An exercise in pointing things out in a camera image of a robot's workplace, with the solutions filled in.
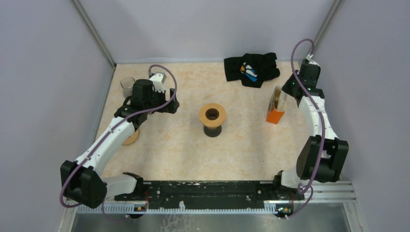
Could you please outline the orange coffee filter pack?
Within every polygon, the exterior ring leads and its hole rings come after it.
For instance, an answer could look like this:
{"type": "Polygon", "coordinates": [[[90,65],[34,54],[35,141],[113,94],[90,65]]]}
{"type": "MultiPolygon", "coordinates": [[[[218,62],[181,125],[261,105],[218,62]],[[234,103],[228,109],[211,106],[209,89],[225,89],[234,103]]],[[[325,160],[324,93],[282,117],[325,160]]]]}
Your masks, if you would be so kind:
{"type": "Polygon", "coordinates": [[[282,90],[282,86],[276,86],[271,96],[266,121],[278,124],[285,113],[285,102],[287,94],[282,90]]]}

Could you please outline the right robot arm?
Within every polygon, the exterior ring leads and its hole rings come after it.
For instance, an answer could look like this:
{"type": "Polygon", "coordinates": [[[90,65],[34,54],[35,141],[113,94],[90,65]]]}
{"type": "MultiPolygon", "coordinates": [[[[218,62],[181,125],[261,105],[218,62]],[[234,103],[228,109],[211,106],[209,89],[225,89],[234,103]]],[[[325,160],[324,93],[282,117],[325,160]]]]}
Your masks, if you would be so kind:
{"type": "Polygon", "coordinates": [[[296,100],[305,118],[309,137],[296,166],[280,171],[274,177],[272,192],[278,199],[285,199],[290,193],[296,194],[298,185],[307,185],[313,173],[314,181],[319,183],[338,181],[349,151],[348,142],[339,139],[330,124],[323,90],[316,87],[320,72],[316,62],[304,60],[296,71],[298,76],[291,75],[281,89],[296,100]]]}

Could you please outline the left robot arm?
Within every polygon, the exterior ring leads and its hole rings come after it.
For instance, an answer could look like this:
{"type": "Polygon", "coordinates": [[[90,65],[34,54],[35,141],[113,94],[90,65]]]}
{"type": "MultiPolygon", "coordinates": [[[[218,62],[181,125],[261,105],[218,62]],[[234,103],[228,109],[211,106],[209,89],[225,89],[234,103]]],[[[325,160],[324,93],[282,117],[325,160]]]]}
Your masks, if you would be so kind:
{"type": "Polygon", "coordinates": [[[109,160],[122,144],[137,132],[150,113],[176,113],[179,102],[177,88],[171,88],[166,99],[163,82],[138,79],[134,82],[131,96],[117,109],[104,133],[75,161],[65,161],[60,167],[62,190],[60,203],[69,207],[64,198],[97,208],[105,199],[127,194],[133,200],[144,196],[145,187],[140,176],[124,173],[101,178],[109,160]]]}

